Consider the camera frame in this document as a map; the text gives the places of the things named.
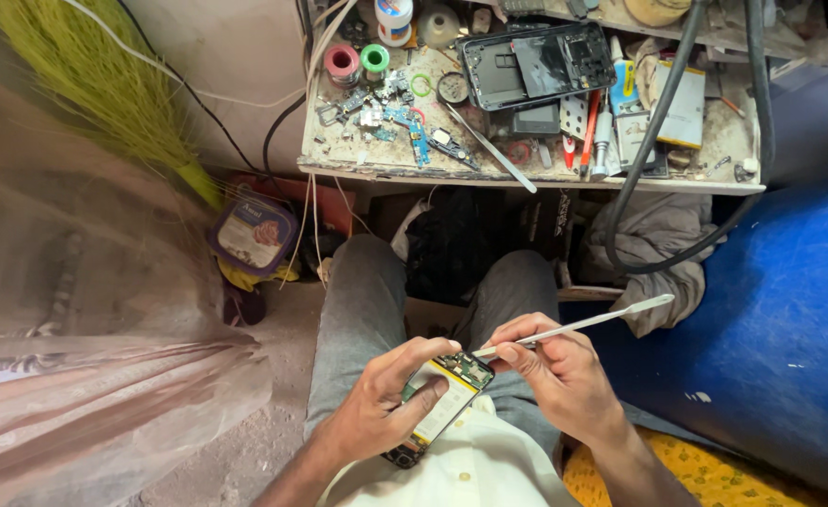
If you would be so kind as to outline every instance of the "broom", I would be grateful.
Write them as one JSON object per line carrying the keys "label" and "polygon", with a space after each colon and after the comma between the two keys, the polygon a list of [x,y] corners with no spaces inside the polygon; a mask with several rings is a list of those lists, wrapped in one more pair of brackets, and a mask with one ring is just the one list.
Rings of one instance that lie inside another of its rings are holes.
{"label": "broom", "polygon": [[[130,48],[146,54],[115,0],[81,3]],[[125,52],[92,18],[62,0],[0,0],[0,28],[57,105],[93,123],[103,141],[150,167],[175,170],[211,206],[223,207],[217,185],[180,136],[185,116],[173,105],[169,77],[160,69]]]}

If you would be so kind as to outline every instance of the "smartphone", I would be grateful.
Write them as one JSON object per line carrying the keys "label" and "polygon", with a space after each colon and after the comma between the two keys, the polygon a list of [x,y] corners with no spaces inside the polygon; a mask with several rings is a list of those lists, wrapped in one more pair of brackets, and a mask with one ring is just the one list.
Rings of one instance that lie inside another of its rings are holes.
{"label": "smartphone", "polygon": [[465,411],[474,398],[492,382],[495,372],[464,351],[453,355],[441,355],[424,363],[410,376],[408,383],[401,390],[401,402],[407,402],[417,389],[438,375],[445,376],[448,380],[448,392],[442,395],[439,403],[423,421],[420,421],[404,443],[382,454],[398,467],[407,469],[417,465],[430,444],[442,435],[448,425],[458,419],[461,412]]}

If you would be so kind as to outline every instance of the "person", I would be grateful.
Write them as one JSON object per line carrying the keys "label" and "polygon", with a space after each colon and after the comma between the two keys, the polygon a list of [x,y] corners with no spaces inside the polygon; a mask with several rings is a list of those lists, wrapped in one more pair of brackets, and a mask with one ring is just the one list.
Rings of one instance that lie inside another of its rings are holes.
{"label": "person", "polygon": [[[511,343],[559,326],[554,275],[535,252],[495,263],[453,339],[406,339],[405,272],[374,236],[339,248],[320,316],[305,443],[254,505],[579,505],[551,456],[561,432],[586,444],[615,506],[699,503],[645,446],[586,335]],[[401,444],[448,389],[436,377],[401,404],[423,363],[498,346],[497,375],[414,467],[381,453]]]}

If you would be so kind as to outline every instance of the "white shirt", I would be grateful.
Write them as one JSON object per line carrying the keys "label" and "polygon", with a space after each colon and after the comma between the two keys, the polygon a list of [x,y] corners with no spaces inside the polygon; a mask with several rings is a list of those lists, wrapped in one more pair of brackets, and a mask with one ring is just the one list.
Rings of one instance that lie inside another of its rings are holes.
{"label": "white shirt", "polygon": [[548,456],[529,435],[495,415],[487,396],[432,443],[408,470],[382,456],[352,463],[333,479],[318,507],[579,507]]}

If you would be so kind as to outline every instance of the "red solder spool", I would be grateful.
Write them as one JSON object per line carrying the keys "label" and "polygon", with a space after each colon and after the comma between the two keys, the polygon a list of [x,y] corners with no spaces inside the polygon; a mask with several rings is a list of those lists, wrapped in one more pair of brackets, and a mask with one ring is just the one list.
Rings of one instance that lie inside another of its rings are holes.
{"label": "red solder spool", "polygon": [[327,68],[330,82],[342,89],[353,88],[361,77],[361,59],[353,47],[337,44],[323,55],[323,66]]}

